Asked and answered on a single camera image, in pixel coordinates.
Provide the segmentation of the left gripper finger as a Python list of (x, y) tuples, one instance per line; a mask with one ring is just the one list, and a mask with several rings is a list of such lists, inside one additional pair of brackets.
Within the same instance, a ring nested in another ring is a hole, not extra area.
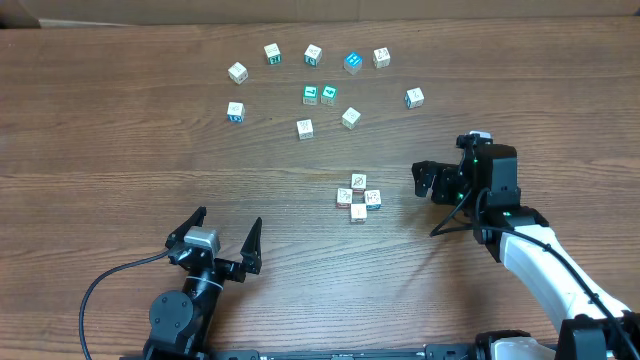
[(240, 254), (243, 258), (243, 265), (261, 265), (261, 229), (262, 218), (258, 217), (254, 222), (242, 248)]
[(199, 207), (185, 222), (167, 236), (165, 247), (171, 249), (177, 243), (183, 242), (187, 232), (192, 227), (201, 227), (203, 225), (206, 214), (206, 208), (204, 206)]

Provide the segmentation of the block with blue H side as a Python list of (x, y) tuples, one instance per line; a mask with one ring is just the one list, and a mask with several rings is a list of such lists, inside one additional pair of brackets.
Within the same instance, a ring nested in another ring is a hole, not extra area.
[(364, 202), (367, 210), (377, 210), (381, 208), (381, 193), (379, 190), (366, 190), (364, 192)]

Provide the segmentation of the block with red side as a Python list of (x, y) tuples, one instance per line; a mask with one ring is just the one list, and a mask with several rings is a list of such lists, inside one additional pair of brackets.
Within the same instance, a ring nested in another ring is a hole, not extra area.
[(354, 193), (363, 194), (367, 188), (367, 176), (365, 174), (353, 173), (351, 175), (351, 189)]

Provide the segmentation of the block with red G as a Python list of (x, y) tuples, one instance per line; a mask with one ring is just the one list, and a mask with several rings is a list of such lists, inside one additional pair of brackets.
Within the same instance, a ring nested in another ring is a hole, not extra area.
[(337, 208), (350, 208), (352, 204), (353, 190), (351, 188), (338, 188), (336, 195)]

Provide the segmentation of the block with yellow C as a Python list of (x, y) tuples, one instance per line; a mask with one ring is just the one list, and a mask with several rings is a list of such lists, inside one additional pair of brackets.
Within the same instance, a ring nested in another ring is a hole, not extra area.
[(349, 107), (342, 115), (342, 124), (347, 127), (349, 130), (352, 130), (356, 127), (361, 119), (361, 113), (354, 109), (353, 107)]

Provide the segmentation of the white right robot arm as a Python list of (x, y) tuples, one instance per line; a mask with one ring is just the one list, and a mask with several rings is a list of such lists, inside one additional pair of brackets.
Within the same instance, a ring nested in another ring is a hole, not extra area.
[(548, 221), (521, 204), (517, 162), (413, 164), (415, 193), (464, 211), (467, 230), (531, 292), (558, 332), (555, 346), (519, 330), (482, 333), (470, 359), (636, 359), (639, 315), (598, 286), (562, 248)]

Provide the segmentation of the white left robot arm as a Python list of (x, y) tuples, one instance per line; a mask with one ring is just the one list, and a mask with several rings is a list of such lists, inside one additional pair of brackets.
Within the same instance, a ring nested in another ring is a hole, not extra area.
[(261, 271), (262, 220), (251, 227), (237, 262), (218, 256), (218, 232), (203, 225), (206, 214), (198, 208), (167, 237), (169, 262), (187, 276), (181, 290), (164, 292), (151, 304), (144, 359), (208, 359), (207, 336), (224, 284), (242, 283)]

